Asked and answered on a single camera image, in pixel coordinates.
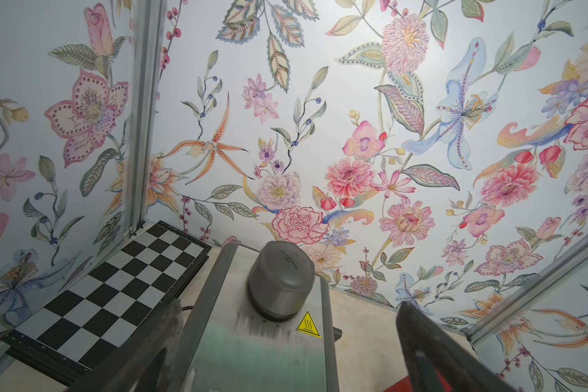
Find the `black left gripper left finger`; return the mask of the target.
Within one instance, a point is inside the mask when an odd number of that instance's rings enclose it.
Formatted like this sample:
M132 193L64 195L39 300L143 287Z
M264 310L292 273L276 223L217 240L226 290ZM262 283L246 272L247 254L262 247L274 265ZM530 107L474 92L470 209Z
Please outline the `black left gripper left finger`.
M167 391L184 327L175 299L146 321L69 391Z

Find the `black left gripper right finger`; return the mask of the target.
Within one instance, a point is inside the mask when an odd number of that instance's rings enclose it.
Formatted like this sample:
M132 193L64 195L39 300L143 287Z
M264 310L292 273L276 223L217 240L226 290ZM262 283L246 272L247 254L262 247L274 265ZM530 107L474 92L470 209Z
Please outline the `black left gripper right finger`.
M400 305L396 327L413 391L511 391L413 304Z

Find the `red capsule coffee machine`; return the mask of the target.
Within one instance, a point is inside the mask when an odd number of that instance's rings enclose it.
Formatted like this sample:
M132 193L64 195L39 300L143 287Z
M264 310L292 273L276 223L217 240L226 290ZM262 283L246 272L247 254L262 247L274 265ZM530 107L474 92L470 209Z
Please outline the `red capsule coffee machine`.
M444 377L438 372L437 373L439 380L444 388L444 392L451 392L452 387L447 383ZM384 392L413 392L413 387L409 377L405 377L395 383L394 385L388 387L384 390Z

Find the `silver grey coffee machine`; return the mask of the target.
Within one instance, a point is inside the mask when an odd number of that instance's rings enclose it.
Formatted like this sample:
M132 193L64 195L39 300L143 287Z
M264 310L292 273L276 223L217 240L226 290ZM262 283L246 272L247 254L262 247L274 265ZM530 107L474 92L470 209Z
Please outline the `silver grey coffee machine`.
M171 391L337 391L328 283L297 245L229 243L183 329Z

